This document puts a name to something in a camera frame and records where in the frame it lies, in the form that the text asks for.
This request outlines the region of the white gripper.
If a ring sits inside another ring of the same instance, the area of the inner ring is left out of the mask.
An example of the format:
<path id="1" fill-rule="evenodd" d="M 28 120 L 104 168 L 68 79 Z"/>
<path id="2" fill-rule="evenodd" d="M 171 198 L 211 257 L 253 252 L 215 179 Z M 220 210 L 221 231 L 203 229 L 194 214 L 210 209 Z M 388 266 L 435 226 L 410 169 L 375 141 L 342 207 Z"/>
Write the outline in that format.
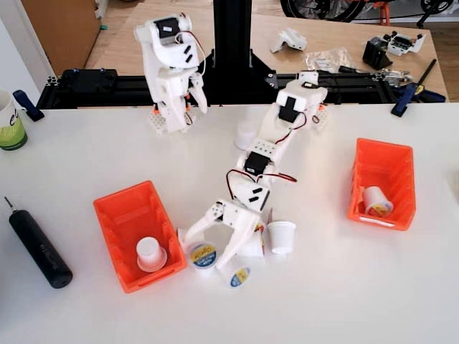
<path id="1" fill-rule="evenodd" d="M 258 213 L 233 201 L 226 201 L 225 205 L 221 201 L 217 201 L 182 236 L 182 244 L 184 246 L 204 241 L 205 231 L 218 221 L 221 221 L 223 213 L 224 224 L 233 228 L 234 232 L 217 260 L 217 269 L 222 269 L 240 248 L 250 240 L 252 233 L 255 232 L 257 225 L 260 223 L 260 215 Z"/>
<path id="2" fill-rule="evenodd" d="M 207 113 L 207 98 L 203 91 L 202 74 L 197 70 L 161 70 L 159 72 L 159 90 L 168 133 L 186 131 L 186 100 L 190 93 L 198 108 Z"/>

